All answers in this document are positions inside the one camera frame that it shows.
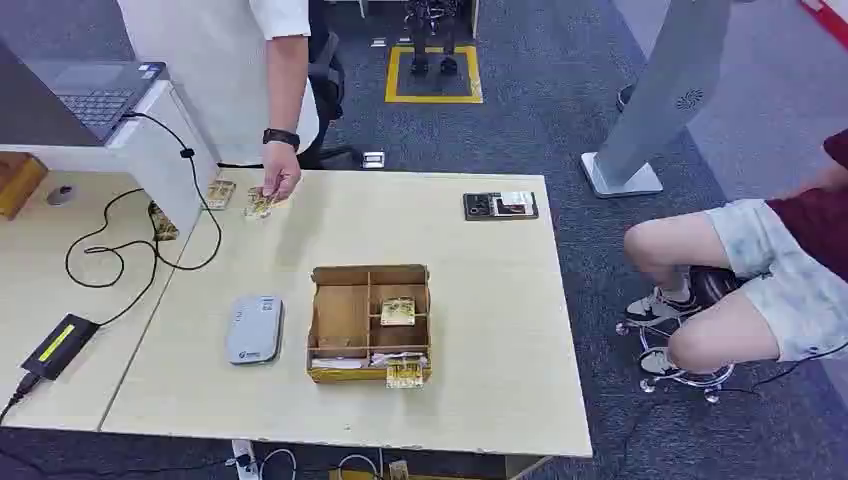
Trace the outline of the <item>person's left hand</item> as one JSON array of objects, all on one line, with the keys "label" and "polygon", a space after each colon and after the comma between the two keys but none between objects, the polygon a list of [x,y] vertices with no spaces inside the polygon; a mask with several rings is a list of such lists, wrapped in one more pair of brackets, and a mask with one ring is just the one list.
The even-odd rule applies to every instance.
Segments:
[{"label": "person's left hand", "polygon": [[301,179],[296,149],[281,142],[265,144],[263,168],[263,195],[270,201],[288,199]]}]

